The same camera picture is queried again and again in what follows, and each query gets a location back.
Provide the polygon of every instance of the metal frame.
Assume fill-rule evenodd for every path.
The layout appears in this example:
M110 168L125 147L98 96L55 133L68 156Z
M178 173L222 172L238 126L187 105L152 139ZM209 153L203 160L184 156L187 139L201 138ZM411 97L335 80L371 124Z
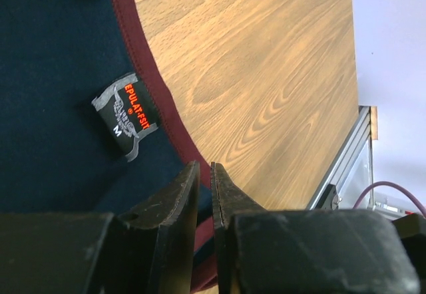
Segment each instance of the metal frame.
M329 170L325 173L318 189L306 207L307 210L315 208L328 184L334 184L337 192L340 191L341 186L345 182L347 175L364 147L365 142L368 140L370 141L370 162L372 161L370 124L370 107L360 106L358 119L355 121L355 124L345 139L345 142L337 153L334 161L331 163Z

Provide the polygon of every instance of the black plastic part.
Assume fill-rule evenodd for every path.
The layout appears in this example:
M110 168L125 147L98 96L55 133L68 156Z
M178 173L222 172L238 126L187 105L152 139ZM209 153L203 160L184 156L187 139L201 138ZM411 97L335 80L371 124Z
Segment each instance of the black plastic part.
M337 191L334 184L328 184L325 188L321 198L319 199L315 209L321 210L336 210L338 209L338 203L333 204L337 196Z
M113 214L1 214L1 294L189 293L200 169Z
M426 219L419 214L410 214L392 223L417 274L426 285Z
M223 165L219 163L211 164L210 179L218 285L220 293L225 294L230 293L231 288L231 267L226 249L228 246L226 229L229 226L231 217L241 212L265 212L265 209L233 183Z
M387 293L420 290L395 229L367 210L238 214L231 293Z

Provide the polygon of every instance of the letter m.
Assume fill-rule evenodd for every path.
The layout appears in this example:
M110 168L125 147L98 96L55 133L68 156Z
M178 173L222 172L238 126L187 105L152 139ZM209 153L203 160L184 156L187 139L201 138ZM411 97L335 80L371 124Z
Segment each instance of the letter m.
M115 136L120 136L120 134L122 134L122 131L120 130L118 125L116 125L115 128L112 131L114 131Z

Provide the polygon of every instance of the garment tag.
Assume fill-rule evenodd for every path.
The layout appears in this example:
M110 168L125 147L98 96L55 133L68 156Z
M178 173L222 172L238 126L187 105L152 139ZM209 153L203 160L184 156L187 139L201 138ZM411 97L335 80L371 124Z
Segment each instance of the garment tag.
M156 107L143 82L133 73L114 81L92 101L130 162L138 143L160 125Z

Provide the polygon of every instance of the navy blue fabric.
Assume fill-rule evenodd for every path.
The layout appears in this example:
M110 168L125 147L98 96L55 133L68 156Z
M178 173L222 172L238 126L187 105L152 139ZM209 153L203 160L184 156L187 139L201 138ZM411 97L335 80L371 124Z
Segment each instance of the navy blue fabric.
M194 253L194 261L192 268L197 268L207 257L214 253L214 238L209 239L198 251Z
M161 127L127 163L91 106L132 72L111 0L0 0L0 212L119 214L183 169Z

